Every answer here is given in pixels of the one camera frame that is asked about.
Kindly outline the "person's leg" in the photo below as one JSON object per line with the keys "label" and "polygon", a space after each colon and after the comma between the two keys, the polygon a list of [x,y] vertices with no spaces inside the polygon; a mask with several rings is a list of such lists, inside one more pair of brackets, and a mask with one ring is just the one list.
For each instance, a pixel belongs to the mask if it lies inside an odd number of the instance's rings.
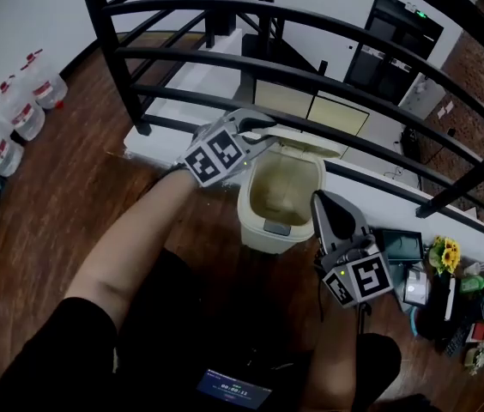
{"label": "person's leg", "polygon": [[353,410],[366,410],[397,378],[402,354],[389,336],[366,333],[357,336],[356,391]]}
{"label": "person's leg", "polygon": [[244,365],[310,357],[322,324],[317,278],[302,251],[247,247],[192,264],[163,250],[120,331],[123,363]]}

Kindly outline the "green packet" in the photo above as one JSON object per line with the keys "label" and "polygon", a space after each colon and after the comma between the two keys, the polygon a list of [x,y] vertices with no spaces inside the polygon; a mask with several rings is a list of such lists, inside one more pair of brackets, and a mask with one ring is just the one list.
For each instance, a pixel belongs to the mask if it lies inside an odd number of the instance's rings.
{"label": "green packet", "polygon": [[466,276],[461,280],[459,291],[461,294],[480,292],[484,288],[484,276]]}

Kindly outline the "black phone with lit screen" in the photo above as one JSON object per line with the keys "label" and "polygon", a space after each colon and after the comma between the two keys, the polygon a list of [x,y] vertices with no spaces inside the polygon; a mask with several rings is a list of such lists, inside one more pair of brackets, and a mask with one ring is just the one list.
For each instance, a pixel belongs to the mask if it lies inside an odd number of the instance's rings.
{"label": "black phone with lit screen", "polygon": [[272,390],[208,369],[197,385],[197,391],[224,403],[257,410]]}

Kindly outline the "person's left leg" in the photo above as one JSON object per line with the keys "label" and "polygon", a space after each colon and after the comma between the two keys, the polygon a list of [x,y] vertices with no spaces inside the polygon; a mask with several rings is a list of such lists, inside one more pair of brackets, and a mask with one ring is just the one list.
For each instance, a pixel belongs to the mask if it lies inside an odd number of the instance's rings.
{"label": "person's left leg", "polygon": [[302,251],[247,247],[192,264],[163,250],[120,331],[123,363],[244,365],[310,357],[322,324],[317,278]]}

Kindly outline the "black metal railing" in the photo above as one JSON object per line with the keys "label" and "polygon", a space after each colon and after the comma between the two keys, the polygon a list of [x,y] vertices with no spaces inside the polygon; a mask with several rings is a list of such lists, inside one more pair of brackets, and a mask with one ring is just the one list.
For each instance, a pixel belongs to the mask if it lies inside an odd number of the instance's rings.
{"label": "black metal railing", "polygon": [[[233,18],[239,12],[257,13],[265,5],[243,0],[85,0],[90,19],[94,26],[98,43],[104,54],[106,64],[112,75],[117,90],[134,126],[143,134],[148,134],[153,125],[159,125],[183,132],[195,130],[193,124],[182,123],[169,118],[154,118],[147,114],[147,109],[155,99],[175,100],[199,106],[222,109],[228,112],[240,108],[240,103],[211,94],[202,94],[177,88],[142,85],[141,76],[155,61],[174,61],[182,64],[206,64],[224,69],[240,70],[251,74],[255,70],[264,70],[268,66],[252,58],[246,58],[212,51],[181,50],[173,42],[166,42],[159,48],[135,48],[133,42],[148,27],[162,20],[177,10],[195,10],[197,20],[205,26],[205,39],[213,45],[215,37],[222,32],[229,32],[233,27]],[[467,93],[443,71],[429,64],[408,49],[386,39],[381,39],[369,31],[340,21],[327,15],[321,15],[302,9],[292,9],[280,5],[273,8],[283,13],[287,22],[295,22],[313,27],[327,33],[370,45],[391,58],[399,58],[413,69],[428,76],[443,88],[449,90],[470,109],[484,119],[484,104]],[[465,159],[471,169],[456,182],[444,180],[438,173],[417,161],[381,147],[361,137],[345,131],[315,124],[294,115],[271,111],[270,116],[281,125],[311,133],[333,142],[339,142],[383,161],[394,163],[421,177],[442,185],[443,190],[434,198],[423,203],[416,211],[420,218],[440,213],[447,214],[449,205],[461,198],[470,199],[471,190],[484,181],[484,158],[478,157],[467,147],[446,134],[439,133],[423,124],[415,115],[405,112],[372,94],[368,94],[347,83],[338,82],[329,77],[309,75],[307,80],[319,91],[324,91],[345,100],[368,107],[375,112],[397,121],[399,124],[416,130],[422,135],[441,144],[455,155]]]}

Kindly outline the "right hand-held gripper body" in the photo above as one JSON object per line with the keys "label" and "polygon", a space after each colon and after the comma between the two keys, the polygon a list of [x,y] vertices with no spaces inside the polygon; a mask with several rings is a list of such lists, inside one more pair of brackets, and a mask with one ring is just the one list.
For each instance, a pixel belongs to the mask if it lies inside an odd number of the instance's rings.
{"label": "right hand-held gripper body", "polygon": [[341,307],[352,307],[393,289],[385,255],[372,234],[354,236],[321,259],[322,282]]}

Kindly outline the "beige plastic trash bin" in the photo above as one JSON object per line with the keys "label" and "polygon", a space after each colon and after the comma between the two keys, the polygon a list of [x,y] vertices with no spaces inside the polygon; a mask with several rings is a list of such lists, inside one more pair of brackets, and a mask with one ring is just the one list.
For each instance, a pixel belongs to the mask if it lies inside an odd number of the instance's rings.
{"label": "beige plastic trash bin", "polygon": [[279,125],[244,134],[251,140],[267,135],[276,141],[241,177],[237,211],[243,245],[282,254],[313,236],[312,193],[325,185],[325,162],[344,147]]}

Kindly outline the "person's right leg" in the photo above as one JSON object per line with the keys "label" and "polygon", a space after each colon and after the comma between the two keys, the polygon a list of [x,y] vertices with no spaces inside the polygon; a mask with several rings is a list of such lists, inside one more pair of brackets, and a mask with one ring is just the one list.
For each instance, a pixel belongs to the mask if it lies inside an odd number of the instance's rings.
{"label": "person's right leg", "polygon": [[357,336],[356,391],[353,410],[366,410],[397,378],[402,354],[389,336],[366,333]]}

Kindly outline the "person's black shirt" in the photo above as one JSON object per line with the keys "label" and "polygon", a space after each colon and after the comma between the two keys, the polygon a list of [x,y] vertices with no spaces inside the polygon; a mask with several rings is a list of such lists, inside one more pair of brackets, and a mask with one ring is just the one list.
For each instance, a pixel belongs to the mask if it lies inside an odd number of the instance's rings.
{"label": "person's black shirt", "polygon": [[[123,363],[118,340],[124,322],[116,327],[88,300],[63,299],[0,378],[0,412],[296,412],[300,407],[312,356],[221,366]],[[197,391],[208,369],[272,393],[257,410],[224,403]]]}

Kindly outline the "black bag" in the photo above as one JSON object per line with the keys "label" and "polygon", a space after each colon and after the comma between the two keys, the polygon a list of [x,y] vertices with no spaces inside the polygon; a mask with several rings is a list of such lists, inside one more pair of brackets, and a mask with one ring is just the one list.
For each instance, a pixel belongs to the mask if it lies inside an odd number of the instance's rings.
{"label": "black bag", "polygon": [[469,333],[470,326],[481,315],[481,291],[463,294],[461,283],[461,279],[447,273],[435,275],[427,304],[418,314],[418,334],[438,347],[449,342],[459,330]]}

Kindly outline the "black framed picture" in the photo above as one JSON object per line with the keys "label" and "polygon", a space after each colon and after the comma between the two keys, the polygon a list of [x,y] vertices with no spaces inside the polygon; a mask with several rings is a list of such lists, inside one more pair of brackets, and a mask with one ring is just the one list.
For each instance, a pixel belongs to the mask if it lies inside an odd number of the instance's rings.
{"label": "black framed picture", "polygon": [[419,268],[406,269],[403,286],[403,302],[411,306],[426,306],[430,284],[427,273]]}

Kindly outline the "black remote control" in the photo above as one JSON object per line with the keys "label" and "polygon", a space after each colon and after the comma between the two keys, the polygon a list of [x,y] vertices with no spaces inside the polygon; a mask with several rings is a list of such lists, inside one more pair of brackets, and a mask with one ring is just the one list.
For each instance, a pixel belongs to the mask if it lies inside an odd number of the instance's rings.
{"label": "black remote control", "polygon": [[447,340],[444,348],[444,353],[448,356],[456,354],[462,346],[466,343],[470,328],[468,326],[460,326]]}

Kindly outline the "person's left forearm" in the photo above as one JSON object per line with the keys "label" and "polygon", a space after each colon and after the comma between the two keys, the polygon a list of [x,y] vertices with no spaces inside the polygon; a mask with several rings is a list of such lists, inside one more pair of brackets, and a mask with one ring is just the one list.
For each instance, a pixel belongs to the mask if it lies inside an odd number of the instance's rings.
{"label": "person's left forearm", "polygon": [[160,179],[106,230],[64,297],[94,303],[119,328],[196,188],[196,180],[185,169]]}

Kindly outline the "yellow sunflower bouquet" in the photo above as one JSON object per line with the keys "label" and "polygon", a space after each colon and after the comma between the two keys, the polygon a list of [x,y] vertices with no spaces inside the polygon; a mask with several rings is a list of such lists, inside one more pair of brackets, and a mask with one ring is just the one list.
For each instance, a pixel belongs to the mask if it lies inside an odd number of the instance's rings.
{"label": "yellow sunflower bouquet", "polygon": [[445,272],[453,275],[461,262],[460,245],[449,237],[437,236],[428,250],[427,259],[439,276]]}

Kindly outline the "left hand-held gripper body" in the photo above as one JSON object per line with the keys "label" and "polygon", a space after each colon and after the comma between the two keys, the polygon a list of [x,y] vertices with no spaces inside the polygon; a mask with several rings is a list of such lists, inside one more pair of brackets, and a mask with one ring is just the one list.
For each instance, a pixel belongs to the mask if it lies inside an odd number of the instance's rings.
{"label": "left hand-held gripper body", "polygon": [[248,150],[239,136],[241,122],[220,118],[197,129],[183,164],[200,186],[227,181],[249,167]]}

